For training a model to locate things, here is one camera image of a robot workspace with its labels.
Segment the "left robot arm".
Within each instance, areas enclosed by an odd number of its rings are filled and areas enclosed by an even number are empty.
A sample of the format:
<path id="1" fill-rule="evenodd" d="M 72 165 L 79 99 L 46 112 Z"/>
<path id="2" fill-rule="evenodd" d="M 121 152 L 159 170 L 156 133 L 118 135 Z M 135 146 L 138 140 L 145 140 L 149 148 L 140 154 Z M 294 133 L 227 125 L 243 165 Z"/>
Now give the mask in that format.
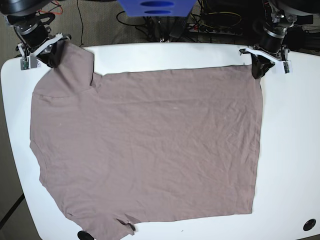
<path id="1" fill-rule="evenodd" d="M 259 43 L 240 49 L 241 54 L 251 55 L 251 74 L 262 78 L 269 69 L 282 74 L 292 71 L 288 60 L 289 48 L 283 44 L 288 29 L 293 27 L 298 16 L 309 16 L 320 12 L 318 0 L 268 0 L 265 23 Z"/>

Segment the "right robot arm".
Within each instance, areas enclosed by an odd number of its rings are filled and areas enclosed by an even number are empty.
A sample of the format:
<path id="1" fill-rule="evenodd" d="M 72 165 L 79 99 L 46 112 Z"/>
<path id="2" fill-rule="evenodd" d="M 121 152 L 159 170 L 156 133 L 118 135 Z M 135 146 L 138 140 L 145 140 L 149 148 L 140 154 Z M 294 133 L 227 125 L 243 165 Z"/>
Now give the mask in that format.
<path id="1" fill-rule="evenodd" d="M 13 28 L 20 42 L 20 68 L 29 70 L 38 67 L 41 61 L 50 68 L 57 68 L 61 62 L 65 41 L 69 34 L 51 34 L 50 23 L 56 18 L 53 10 L 41 12 L 48 4 L 61 5 L 53 0 L 2 0 L 0 12 L 6 23 Z"/>

